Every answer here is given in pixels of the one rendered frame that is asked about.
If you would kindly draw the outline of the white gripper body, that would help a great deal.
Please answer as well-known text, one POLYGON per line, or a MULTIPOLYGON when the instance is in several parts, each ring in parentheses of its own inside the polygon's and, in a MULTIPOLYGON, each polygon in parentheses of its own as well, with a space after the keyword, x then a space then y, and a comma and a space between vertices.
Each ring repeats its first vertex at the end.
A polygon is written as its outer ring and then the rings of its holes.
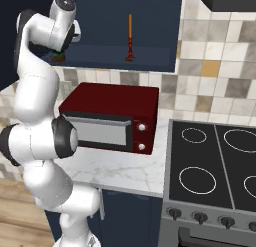
POLYGON ((81 39, 81 29, 80 29, 79 22, 77 20, 74 20, 73 25, 75 27, 75 30, 74 30, 72 42, 79 42, 81 39))

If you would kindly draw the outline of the navy cabinet door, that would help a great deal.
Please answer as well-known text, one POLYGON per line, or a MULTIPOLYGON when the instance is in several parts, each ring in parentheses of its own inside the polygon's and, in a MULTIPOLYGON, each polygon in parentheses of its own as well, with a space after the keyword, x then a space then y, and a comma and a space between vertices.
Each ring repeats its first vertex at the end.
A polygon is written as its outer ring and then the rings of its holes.
POLYGON ((25 0, 0 0, 0 91, 17 79, 13 67, 16 20, 24 8, 25 0))

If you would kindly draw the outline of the navy base cabinet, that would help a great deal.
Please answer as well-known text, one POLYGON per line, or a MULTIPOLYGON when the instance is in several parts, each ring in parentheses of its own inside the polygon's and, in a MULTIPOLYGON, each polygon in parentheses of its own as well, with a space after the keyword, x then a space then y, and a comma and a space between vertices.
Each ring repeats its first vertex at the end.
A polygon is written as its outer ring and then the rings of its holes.
POLYGON ((162 194, 142 195, 103 189, 105 216, 97 211, 88 218, 88 229, 101 247, 157 247, 162 194))

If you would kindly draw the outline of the red toaster oven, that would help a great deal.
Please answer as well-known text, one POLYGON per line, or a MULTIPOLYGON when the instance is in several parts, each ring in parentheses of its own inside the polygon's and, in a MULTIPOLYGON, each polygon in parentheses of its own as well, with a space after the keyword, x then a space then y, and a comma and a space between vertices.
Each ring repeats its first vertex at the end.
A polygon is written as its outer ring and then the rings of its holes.
POLYGON ((59 106, 60 115, 132 122, 133 150, 149 155, 153 151, 159 89, 156 87, 82 82, 59 106), (146 130, 140 131, 139 124, 146 130), (138 145, 145 144, 144 150, 138 145))

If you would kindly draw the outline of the grey toaster oven door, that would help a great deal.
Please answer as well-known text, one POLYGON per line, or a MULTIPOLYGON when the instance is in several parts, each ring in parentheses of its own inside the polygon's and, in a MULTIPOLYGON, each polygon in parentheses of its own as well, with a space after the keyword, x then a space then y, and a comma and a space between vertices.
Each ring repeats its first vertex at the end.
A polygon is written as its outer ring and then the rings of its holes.
MULTIPOLYGON (((113 121, 131 121, 128 118, 113 121)), ((70 122, 77 130, 78 146, 131 152, 133 150, 132 122, 129 126, 111 126, 70 122)))

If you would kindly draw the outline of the dark range hood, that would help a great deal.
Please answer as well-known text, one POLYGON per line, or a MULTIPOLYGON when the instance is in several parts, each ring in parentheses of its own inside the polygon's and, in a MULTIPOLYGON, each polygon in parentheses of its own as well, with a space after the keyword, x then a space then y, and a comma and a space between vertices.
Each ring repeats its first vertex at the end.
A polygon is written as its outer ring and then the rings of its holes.
POLYGON ((212 12, 256 12, 256 0, 201 0, 212 12))

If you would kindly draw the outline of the grey stove with black hob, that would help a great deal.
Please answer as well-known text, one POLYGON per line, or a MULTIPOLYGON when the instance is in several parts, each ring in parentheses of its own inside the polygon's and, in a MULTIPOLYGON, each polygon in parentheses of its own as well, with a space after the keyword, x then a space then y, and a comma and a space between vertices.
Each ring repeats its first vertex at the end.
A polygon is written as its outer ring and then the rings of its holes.
POLYGON ((256 222, 256 128, 171 120, 159 247, 183 247, 180 228, 191 237, 250 244, 256 240, 250 222, 256 222), (170 208, 181 217, 174 220, 170 208), (200 225, 196 212, 208 220, 200 225), (222 217, 235 224, 226 229, 222 217))

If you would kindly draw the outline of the navy open wall cabinet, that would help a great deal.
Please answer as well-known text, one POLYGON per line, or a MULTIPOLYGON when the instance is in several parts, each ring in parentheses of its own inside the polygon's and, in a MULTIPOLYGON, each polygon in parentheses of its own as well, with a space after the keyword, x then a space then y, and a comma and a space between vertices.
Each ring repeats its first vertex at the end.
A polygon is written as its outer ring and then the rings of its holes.
MULTIPOLYGON (((26 0, 43 15, 53 0, 26 0)), ((182 0, 73 0, 81 40, 65 51, 62 66, 173 72, 182 0), (128 55, 132 13, 134 61, 128 55)))

